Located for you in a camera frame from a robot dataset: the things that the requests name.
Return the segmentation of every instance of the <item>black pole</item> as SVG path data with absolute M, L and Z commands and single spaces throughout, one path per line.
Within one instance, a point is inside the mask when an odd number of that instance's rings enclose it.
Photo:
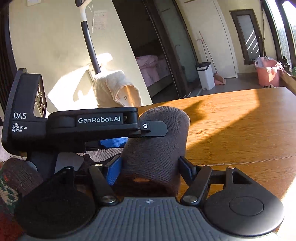
M 81 22 L 81 27 L 82 27 L 85 43 L 87 46 L 87 50 L 89 51 L 89 57 L 91 58 L 91 63 L 93 65 L 95 73 L 98 74 L 101 72 L 101 70 L 100 70 L 98 60 L 96 58 L 96 52 L 94 51 L 94 45 L 91 40 L 91 35 L 89 33 L 89 27 L 87 25 L 87 21 Z

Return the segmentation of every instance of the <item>pink bedding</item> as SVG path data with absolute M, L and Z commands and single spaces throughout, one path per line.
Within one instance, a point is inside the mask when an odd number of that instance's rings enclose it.
M 147 87 L 170 75 L 170 71 L 164 58 L 158 59 L 155 55 L 136 57 L 138 66 Z

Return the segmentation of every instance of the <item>gray cylindrical object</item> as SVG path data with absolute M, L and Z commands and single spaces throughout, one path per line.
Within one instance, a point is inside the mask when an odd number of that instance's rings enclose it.
M 189 116 L 173 107 L 156 107 L 140 120 L 163 121 L 168 127 L 164 137 L 129 138 L 123 151 L 123 169 L 116 191 L 132 196 L 175 196 L 180 185 L 178 158 L 185 156 Z M 136 183 L 135 178 L 149 182 Z

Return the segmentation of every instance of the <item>open door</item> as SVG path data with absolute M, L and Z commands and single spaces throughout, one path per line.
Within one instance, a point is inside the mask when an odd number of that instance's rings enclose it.
M 143 0 L 170 65 L 179 96 L 200 86 L 198 64 L 185 22 L 174 0 Z

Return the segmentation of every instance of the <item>mop handle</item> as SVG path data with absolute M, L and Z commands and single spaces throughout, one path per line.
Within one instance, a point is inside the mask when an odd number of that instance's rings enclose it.
M 197 42 L 197 41 L 201 41 L 201 42 L 202 42 L 202 46 L 203 46 L 204 51 L 205 51 L 205 45 L 203 44 L 203 40 L 202 40 L 202 39 L 197 39 L 196 42 Z M 207 58 L 207 62 L 209 62 L 209 59 L 208 59 L 208 57 L 207 57 L 207 52 L 206 52 L 206 51 L 205 51 L 205 57 Z
M 214 60 L 213 60 L 213 58 L 212 58 L 211 52 L 209 51 L 209 48 L 207 47 L 207 43 L 205 42 L 205 40 L 204 40 L 203 37 L 202 37 L 202 40 L 203 40 L 203 42 L 205 43 L 205 46 L 206 46 L 206 48 L 207 48 L 207 50 L 208 50 L 208 52 L 209 52 L 209 54 L 210 54 L 210 57 L 211 57 L 211 59 L 212 59 L 213 65 L 214 65 L 215 70 L 216 70 L 216 73 L 217 73 L 217 68 L 216 68 L 216 65 L 215 65 L 215 63 L 214 63 Z
M 94 71 L 96 74 L 100 73 L 100 66 L 98 63 L 98 59 L 96 58 L 96 52 L 94 50 L 94 45 L 91 40 L 91 35 L 89 32 L 89 27 L 87 25 L 87 19 L 86 19 L 86 7 L 92 0 L 85 0 L 83 3 L 81 3 L 81 0 L 75 0 L 76 6 L 80 10 L 80 16 L 81 16 L 81 28 L 83 32 L 83 36 L 85 39 L 86 47 L 89 52 L 89 57 L 91 59 L 91 63 L 93 65 Z

